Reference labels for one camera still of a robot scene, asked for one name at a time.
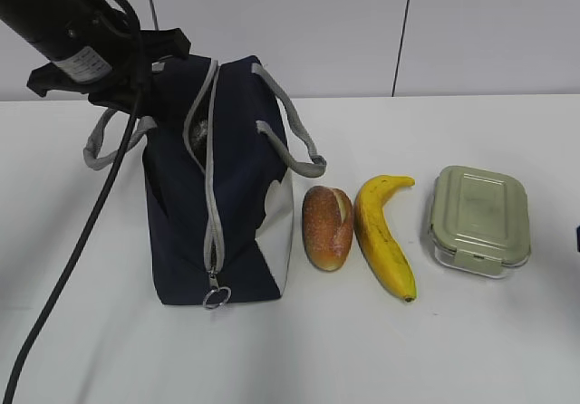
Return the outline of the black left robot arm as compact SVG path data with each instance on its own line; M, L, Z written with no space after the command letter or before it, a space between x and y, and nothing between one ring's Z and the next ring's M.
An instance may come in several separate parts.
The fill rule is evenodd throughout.
M124 112L152 93L154 64L185 60L191 46L178 28L142 28L128 0L1 0L1 20L47 61L30 72L30 91L79 93Z

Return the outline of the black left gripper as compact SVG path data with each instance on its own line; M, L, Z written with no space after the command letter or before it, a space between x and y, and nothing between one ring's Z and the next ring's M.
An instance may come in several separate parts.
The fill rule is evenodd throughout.
M169 57L186 60L189 56L189 39L179 29L141 30L144 42L143 59L149 70L154 62ZM130 53L116 63L104 78L94 82L75 82L53 63L31 71L26 86L40 97L49 91L66 91L86 95L96 106L131 113L137 96L138 60L137 52Z

